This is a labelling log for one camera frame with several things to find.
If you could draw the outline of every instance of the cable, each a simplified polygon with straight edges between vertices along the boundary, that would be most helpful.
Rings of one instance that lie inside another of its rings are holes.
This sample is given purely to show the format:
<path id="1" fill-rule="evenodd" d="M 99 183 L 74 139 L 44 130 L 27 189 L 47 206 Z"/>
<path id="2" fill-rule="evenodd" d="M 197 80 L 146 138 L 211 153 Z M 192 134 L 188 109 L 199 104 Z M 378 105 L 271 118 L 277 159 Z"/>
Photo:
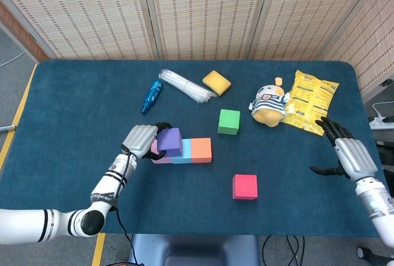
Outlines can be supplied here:
<path id="1" fill-rule="evenodd" d="M 271 236 L 272 236 L 272 235 L 268 235 L 268 236 L 267 236 L 267 238 L 265 239 L 265 241 L 264 241 L 264 243 L 263 243 L 263 247 L 262 247 L 262 249 L 261 249 L 261 258 L 262 258 L 262 260 L 263 260 L 264 266 L 267 266 L 267 263 L 265 263 L 265 259 L 264 259 L 264 248 L 265 248 L 265 245 L 267 244 L 267 241 L 271 238 Z"/>
<path id="2" fill-rule="evenodd" d="M 299 244 L 299 242 L 298 242 L 298 239 L 297 239 L 294 235 L 293 235 L 293 237 L 294 237 L 295 241 L 297 242 L 297 249 L 295 250 L 295 252 L 294 252 L 294 249 L 293 249 L 293 247 L 292 247 L 292 245 L 291 245 L 291 243 L 290 243 L 290 241 L 289 241 L 289 236 L 286 236 L 287 244 L 289 245 L 289 247 L 291 248 L 291 252 L 293 253 L 293 258 L 291 258 L 291 260 L 290 260 L 290 262 L 288 263 L 287 266 L 290 266 L 290 265 L 291 265 L 291 262 L 293 262 L 294 259 L 295 259 L 295 262 L 296 262 L 296 263 L 295 263 L 296 266 L 298 266 L 298 261 L 297 261 L 296 255 L 297 255 L 298 250 L 299 250 L 299 248 L 300 248 L 300 244 Z"/>
<path id="3" fill-rule="evenodd" d="M 375 103 L 372 104 L 372 108 L 375 110 L 375 112 L 377 113 L 378 117 L 380 118 L 380 121 L 383 120 L 382 115 L 379 113 L 379 111 L 376 110 L 375 105 L 380 105 L 380 104 L 389 104 L 389 103 L 394 103 L 394 101 L 389 101 L 389 102 L 379 102 L 379 103 Z"/>
<path id="4" fill-rule="evenodd" d="M 305 254 L 305 237 L 302 236 L 302 253 L 301 253 L 301 263 L 300 263 L 300 266 L 302 266 L 302 262 L 304 261 L 304 254 Z"/>
<path id="5" fill-rule="evenodd" d="M 300 244 L 299 244 L 298 238 L 297 238 L 296 236 L 294 236 L 294 235 L 291 235 L 291 236 L 294 237 L 295 241 L 297 242 L 297 249 L 296 249 L 295 252 L 294 252 L 294 249 L 293 249 L 293 247 L 292 247 L 292 245 L 291 245 L 291 243 L 290 243 L 290 240 L 289 240 L 289 235 L 287 235 L 287 236 L 286 236 L 287 244 L 289 245 L 289 247 L 290 247 L 290 249 L 291 249 L 291 252 L 292 252 L 292 254 L 293 254 L 293 257 L 291 258 L 291 260 L 290 260 L 290 262 L 288 263 L 287 266 L 290 266 L 294 259 L 295 259 L 295 262 L 296 262 L 296 265 L 297 265 L 297 266 L 302 266 L 302 262 L 304 261 L 304 254 L 305 254 L 305 237 L 304 237 L 304 236 L 302 237 L 302 253 L 301 253 L 301 260 L 300 260 L 300 264 L 298 264 L 297 253 L 298 253 L 298 251 L 299 251 Z M 267 238 L 265 239 L 265 241 L 264 241 L 264 243 L 263 243 L 262 250 L 261 250 L 261 258 L 262 258 L 262 260 L 263 260 L 263 265 L 264 265 L 264 266 L 267 266 L 267 263 L 265 262 L 265 258 L 264 258 L 264 249 L 265 249 L 265 246 L 267 245 L 268 240 L 269 240 L 271 237 L 272 237 L 272 235 L 268 235 L 268 236 L 267 236 Z"/>
<path id="6" fill-rule="evenodd" d="M 122 265 L 131 265 L 131 266 L 140 266 L 140 264 L 132 263 L 132 262 L 116 262 L 116 263 L 111 263 L 106 266 L 122 266 Z"/>
<path id="7" fill-rule="evenodd" d="M 25 52 L 22 52 L 21 54 L 17 55 L 15 58 L 12 58 L 11 60 L 7 61 L 6 63 L 3 63 L 0 65 L 0 67 L 3 67 L 4 65 L 7 65 L 8 63 L 16 60 L 17 58 L 19 58 L 21 55 L 23 55 Z"/>
<path id="8" fill-rule="evenodd" d="M 126 176 L 127 169 L 129 168 L 130 157 L 131 157 L 131 153 L 127 152 L 126 168 L 123 171 L 123 175 L 122 175 L 121 181 L 119 182 L 118 189 L 117 189 L 116 194 L 115 194 L 115 199 L 116 200 L 118 199 L 119 192 L 120 192 L 120 189 L 121 189 L 121 185 L 123 183 L 124 177 Z M 134 262 L 135 263 L 131 263 L 131 264 L 127 264 L 127 265 L 144 266 L 143 264 L 138 264 L 138 262 L 137 262 L 137 258 L 135 257 L 135 250 L 134 250 L 134 246 L 133 246 L 134 235 L 132 234 L 131 235 L 131 239 L 129 238 L 129 235 L 127 234 L 127 230 L 126 230 L 126 228 L 124 228 L 124 225 L 123 225 L 123 223 L 121 221 L 121 216 L 119 215 L 119 205 L 116 206 L 116 218 L 118 219 L 119 225 L 123 229 L 124 236 L 130 242 L 131 250 L 133 251 L 133 258 L 134 258 Z"/>

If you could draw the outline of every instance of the bundle of plastic straws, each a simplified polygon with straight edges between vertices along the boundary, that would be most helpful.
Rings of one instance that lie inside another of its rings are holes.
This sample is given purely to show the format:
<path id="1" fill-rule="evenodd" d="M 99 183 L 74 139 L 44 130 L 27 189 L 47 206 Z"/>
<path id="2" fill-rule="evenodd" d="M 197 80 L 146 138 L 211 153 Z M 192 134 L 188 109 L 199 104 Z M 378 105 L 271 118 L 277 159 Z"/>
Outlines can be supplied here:
<path id="1" fill-rule="evenodd" d="M 171 70 L 162 69 L 159 73 L 159 78 L 184 92 L 197 103 L 206 103 L 211 97 L 216 97 L 214 92 L 187 80 Z"/>

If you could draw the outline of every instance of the stuffed toy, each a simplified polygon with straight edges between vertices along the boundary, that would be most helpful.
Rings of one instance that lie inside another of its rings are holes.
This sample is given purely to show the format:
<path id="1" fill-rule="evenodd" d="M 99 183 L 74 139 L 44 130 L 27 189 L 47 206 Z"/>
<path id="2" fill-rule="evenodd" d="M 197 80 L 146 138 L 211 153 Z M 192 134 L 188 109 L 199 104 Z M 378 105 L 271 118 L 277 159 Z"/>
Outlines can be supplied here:
<path id="1" fill-rule="evenodd" d="M 284 106 L 290 100 L 290 94 L 284 94 L 282 79 L 275 78 L 275 85 L 263 86 L 256 94 L 256 99 L 249 104 L 252 117 L 269 127 L 277 126 L 286 116 Z"/>

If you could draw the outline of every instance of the blue tablecloth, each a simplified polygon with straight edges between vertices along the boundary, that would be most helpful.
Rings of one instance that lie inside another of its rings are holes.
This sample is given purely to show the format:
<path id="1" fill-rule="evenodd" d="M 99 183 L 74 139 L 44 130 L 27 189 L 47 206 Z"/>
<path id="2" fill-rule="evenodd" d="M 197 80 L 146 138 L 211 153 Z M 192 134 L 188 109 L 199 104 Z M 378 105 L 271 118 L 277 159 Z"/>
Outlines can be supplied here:
<path id="1" fill-rule="evenodd" d="M 211 70 L 228 78 L 221 97 L 197 104 L 164 84 L 156 105 L 140 114 L 160 69 L 191 81 Z M 120 195 L 129 232 L 376 236 L 355 184 L 322 177 L 309 165 L 337 166 L 325 137 L 281 123 L 269 128 L 248 110 L 260 86 L 283 78 L 291 89 L 296 70 L 340 86 L 329 117 L 379 157 L 353 68 L 343 62 L 52 60 L 40 64 L 0 180 L 0 207 L 89 207 L 89 195 L 135 124 L 168 121 L 183 138 L 211 137 L 211 164 L 155 165 L 139 161 Z M 238 135 L 217 133 L 220 109 L 239 110 Z M 234 201 L 235 174 L 256 174 L 259 197 Z M 383 180 L 379 164 L 377 178 Z M 105 232 L 121 229 L 109 213 Z"/>

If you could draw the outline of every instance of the yellow snack bag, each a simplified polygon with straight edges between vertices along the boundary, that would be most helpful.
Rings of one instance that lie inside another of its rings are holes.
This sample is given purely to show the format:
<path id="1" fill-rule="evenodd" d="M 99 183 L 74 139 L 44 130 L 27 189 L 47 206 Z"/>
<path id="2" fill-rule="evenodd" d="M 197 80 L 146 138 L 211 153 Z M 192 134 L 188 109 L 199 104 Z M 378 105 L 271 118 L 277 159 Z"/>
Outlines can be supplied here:
<path id="1" fill-rule="evenodd" d="M 323 135 L 323 129 L 315 120 L 327 117 L 328 107 L 338 86 L 339 83 L 320 80 L 297 70 L 283 122 Z"/>

